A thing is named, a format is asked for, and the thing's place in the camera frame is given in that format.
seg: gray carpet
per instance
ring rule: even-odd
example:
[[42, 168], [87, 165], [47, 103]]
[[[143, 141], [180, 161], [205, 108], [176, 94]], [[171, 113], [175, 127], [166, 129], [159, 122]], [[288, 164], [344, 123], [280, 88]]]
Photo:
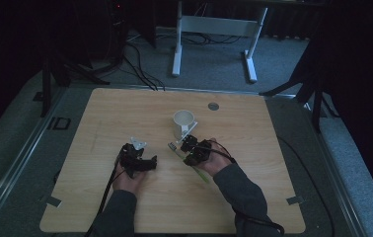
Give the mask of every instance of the gray carpet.
[[[298, 39], [279, 41], [262, 38], [254, 57], [260, 81], [250, 84], [241, 54], [250, 43], [248, 39], [215, 45], [185, 43], [179, 78], [171, 76], [175, 45], [173, 38], [158, 39], [156, 49], [143, 39], [135, 39], [131, 43], [140, 49], [143, 70], [159, 78], [168, 88], [252, 94], [272, 89], [286, 82], [307, 45], [306, 41]], [[136, 62], [137, 57], [132, 47], [126, 49], [126, 56], [133, 63]], [[127, 63], [123, 63], [120, 68], [132, 72]], [[122, 70], [116, 70], [112, 74], [106, 73], [102, 75], [103, 79], [110, 81], [112, 83], [110, 87], [115, 88], [142, 84], [135, 76]], [[44, 131], [26, 169], [0, 210], [0, 236], [54, 235], [42, 233], [38, 228], [45, 209], [44, 197], [52, 192], [54, 186], [52, 179], [64, 162], [90, 91], [95, 87], [96, 85], [89, 81], [75, 78], [71, 87], [65, 92], [53, 115], [71, 118], [71, 125], [68, 130]], [[25, 144], [26, 137], [42, 120], [38, 118], [40, 103], [32, 101], [35, 92], [39, 90], [40, 75], [37, 75], [29, 81], [0, 120], [0, 180], [20, 152], [20, 147]], [[298, 86], [284, 93], [295, 94], [297, 91]], [[302, 105], [287, 97], [269, 99], [267, 105], [275, 131], [297, 151], [313, 176], [316, 186], [319, 187], [319, 192], [333, 218], [335, 236], [351, 236], [325, 170], [324, 153], [321, 152], [318, 135], [309, 123], [307, 111], [302, 108]], [[307, 229], [297, 236], [331, 236], [331, 222], [308, 174], [291, 148], [284, 142], [280, 142], [280, 145], [295, 191], [305, 200], [301, 204], [301, 209]], [[60, 233], [58, 236], [83, 236], [83, 234]]]

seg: black cable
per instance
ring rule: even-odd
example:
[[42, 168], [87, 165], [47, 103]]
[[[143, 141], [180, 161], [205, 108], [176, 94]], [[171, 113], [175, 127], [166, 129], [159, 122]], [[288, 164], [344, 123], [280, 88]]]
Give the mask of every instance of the black cable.
[[[150, 83], [152, 83], [151, 79], [146, 76], [146, 74], [148, 74], [148, 73], [145, 72], [143, 70], [143, 68], [141, 67], [141, 53], [140, 53], [140, 50], [135, 45], [133, 45], [133, 44], [131, 44], [129, 42], [127, 42], [126, 45], [128, 45], [130, 47], [133, 47], [135, 49], [135, 51], [137, 52], [137, 56], [138, 56], [138, 70], [140, 71], [140, 73], [141, 73], [141, 75], [143, 76], [144, 79], [146, 79], [147, 81], [149, 81]], [[163, 85], [162, 81], [160, 81], [159, 79], [157, 79], [157, 78], [155, 78], [153, 76], [152, 76], [152, 79], [155, 80], [155, 81], [157, 81], [161, 86]], [[156, 91], [158, 91], [158, 88], [156, 87], [156, 85], [154, 83], [152, 83], [152, 84], [155, 86]]]
[[234, 159], [232, 156], [230, 156], [230, 155], [226, 155], [226, 153], [223, 153], [223, 152], [218, 151], [218, 150], [214, 150], [214, 149], [212, 149], [212, 148], [208, 148], [208, 147], [204, 147], [204, 146], [197, 146], [197, 145], [190, 145], [190, 146], [191, 146], [191, 147], [198, 148], [198, 149], [208, 150], [208, 151], [211, 151], [211, 152], [217, 153], [217, 154], [219, 154], [219, 155], [222, 155], [222, 156], [226, 157], [226, 158], [229, 159], [229, 160]]
[[[118, 162], [115, 162], [115, 165], [113, 167], [112, 173], [111, 173], [110, 178], [109, 178], [109, 181], [107, 182], [107, 187], [104, 191], [103, 199], [101, 200], [101, 204], [100, 204], [100, 208], [98, 208], [97, 216], [99, 214], [101, 214], [104, 210], [104, 206], [106, 205], [107, 196], [108, 196], [108, 193], [110, 191], [112, 183], [116, 180], [116, 178], [118, 178], [122, 173], [125, 172], [125, 170], [123, 170], [121, 173], [119, 173], [118, 175], [115, 176], [117, 164], [118, 164]], [[85, 237], [89, 237], [91, 235], [93, 227], [94, 227], [93, 225], [91, 225], [89, 227], [88, 231], [85, 234]]]
[[157, 79], [156, 77], [154, 76], [151, 76], [149, 73], [145, 72], [141, 66], [141, 53], [140, 53], [140, 50], [133, 44], [127, 42], [126, 45], [128, 46], [131, 46], [135, 49], [135, 51], [137, 52], [137, 58], [138, 58], [138, 67], [134, 66], [131, 62], [129, 62], [129, 60], [127, 58], [126, 61], [130, 64], [131, 68], [135, 71], [136, 75], [138, 78], [140, 78], [140, 80], [143, 81], [143, 83], [145, 83], [146, 85], [148, 85], [148, 83], [150, 83], [151, 85], [153, 85], [154, 87], [154, 90], [158, 91], [158, 88], [156, 86], [155, 83], [152, 82], [152, 80], [156, 81], [161, 87], [163, 87], [164, 91], [166, 90], [165, 89], [165, 85], [163, 84], [163, 82], [159, 79]]
[[309, 170], [307, 169], [306, 165], [303, 163], [303, 160], [301, 159], [301, 157], [298, 155], [297, 151], [294, 149], [294, 147], [292, 147], [284, 138], [280, 137], [280, 136], [276, 136], [278, 137], [278, 140], [284, 142], [290, 149], [291, 151], [294, 153], [294, 155], [297, 157], [297, 159], [300, 161], [300, 164], [301, 166], [303, 167], [303, 169], [306, 171], [307, 175], [309, 176], [309, 179], [310, 181], [312, 182], [312, 185], [317, 193], [317, 195], [319, 196], [319, 199], [328, 215], [328, 219], [329, 219], [329, 222], [331, 224], [331, 230], [332, 230], [332, 236], [334, 237], [335, 236], [335, 224], [334, 224], [334, 220], [332, 219], [332, 215], [331, 215], [331, 212], [329, 211], [328, 207], [326, 206], [326, 203], [325, 203], [325, 200], [323, 199], [322, 195], [320, 194], [319, 192], [319, 188], [317, 187], [312, 175], [310, 174]]
[[193, 40], [193, 39], [188, 39], [188, 38], [185, 38], [185, 37], [182, 37], [183, 40], [186, 40], [186, 41], [189, 41], [190, 43], [193, 43], [193, 44], [198, 44], [198, 45], [208, 45], [208, 44], [221, 44], [221, 43], [224, 43], [224, 44], [228, 44], [228, 43], [234, 43], [236, 41], [238, 41], [241, 37], [227, 37], [226, 39], [224, 40], [214, 40], [212, 39], [211, 36], [209, 35], [206, 35], [206, 34], [202, 34], [202, 33], [185, 33], [184, 34], [185, 36], [195, 36], [195, 37], [201, 37], [203, 38], [203, 41], [196, 41], [196, 40]]
[[137, 77], [146, 85], [148, 86], [150, 89], [152, 89], [153, 91], [155, 91], [155, 89], [150, 85], [148, 84], [137, 72], [137, 70], [135, 69], [135, 66], [130, 62], [130, 60], [128, 60], [128, 58], [126, 56], [123, 57], [124, 60], [131, 66], [131, 68], [134, 70], [134, 72], [137, 74]]
[[246, 214], [240, 212], [239, 210], [237, 210], [235, 208], [233, 208], [233, 210], [241, 218], [246, 219], [248, 221], [251, 221], [254, 224], [269, 226], [269, 227], [272, 227], [274, 229], [277, 229], [277, 230], [279, 230], [279, 233], [281, 233], [281, 235], [284, 235], [284, 233], [285, 233], [285, 229], [284, 229], [284, 227], [282, 227], [282, 225], [279, 225], [279, 224], [277, 224], [275, 222], [272, 222], [272, 221], [267, 221], [267, 220], [262, 220], [262, 219], [257, 219], [257, 218], [249, 217]]

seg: dark background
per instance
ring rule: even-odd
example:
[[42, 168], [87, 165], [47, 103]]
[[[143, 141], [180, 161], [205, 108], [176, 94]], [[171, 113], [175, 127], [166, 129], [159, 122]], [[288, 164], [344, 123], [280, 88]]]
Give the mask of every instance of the dark background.
[[[136, 4], [134, 8], [144, 10], [144, 5]], [[253, 16], [250, 9], [254, 6], [232, 12], [223, 4], [210, 6], [207, 14]], [[161, 26], [175, 25], [176, 1], [158, 1], [152, 7], [157, 13], [154, 16], [132, 15], [137, 16], [137, 25], [141, 26], [142, 18]], [[186, 5], [192, 13], [196, 7], [196, 3]], [[98, 42], [86, 37], [92, 24], [87, 19], [100, 17], [93, 20], [98, 21], [96, 26], [106, 19], [95, 11], [81, 15], [81, 9], [78, 13], [75, 9], [72, 1], [0, 0], [0, 117], [27, 80], [41, 70], [52, 45], [79, 63], [107, 54]], [[269, 10], [262, 35], [280, 40], [311, 39], [297, 68], [317, 75], [313, 78], [315, 86], [332, 96], [373, 176], [373, 0], [334, 1], [322, 16], [318, 10], [277, 6]], [[103, 31], [107, 31], [109, 25], [104, 26]], [[104, 38], [109, 39], [109, 35], [104, 34]]]

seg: finger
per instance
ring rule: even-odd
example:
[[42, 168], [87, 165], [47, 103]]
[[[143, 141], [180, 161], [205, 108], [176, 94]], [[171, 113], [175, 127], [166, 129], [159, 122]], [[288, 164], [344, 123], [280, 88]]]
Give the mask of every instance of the finger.
[[147, 171], [138, 172], [137, 175], [134, 177], [134, 180], [140, 183], [144, 180], [146, 175], [147, 175]]

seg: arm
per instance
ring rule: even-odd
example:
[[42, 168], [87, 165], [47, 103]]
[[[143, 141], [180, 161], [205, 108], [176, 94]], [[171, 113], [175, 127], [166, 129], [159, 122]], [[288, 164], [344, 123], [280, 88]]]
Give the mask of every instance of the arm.
[[115, 173], [117, 178], [112, 183], [114, 191], [105, 210], [94, 220], [94, 236], [134, 236], [136, 195], [146, 173], [140, 172], [131, 179], [123, 172], [121, 166], [117, 165]]
[[94, 236], [134, 236], [134, 212], [136, 196], [128, 191], [117, 190], [105, 210], [95, 218]]
[[[217, 145], [214, 138], [210, 140], [213, 141], [212, 149], [227, 153]], [[209, 159], [197, 167], [213, 177], [223, 197], [234, 209], [249, 217], [270, 221], [261, 188], [254, 184], [237, 164], [232, 164], [228, 158], [211, 152]], [[252, 223], [238, 214], [235, 217], [235, 225], [237, 236], [280, 236], [275, 228]]]

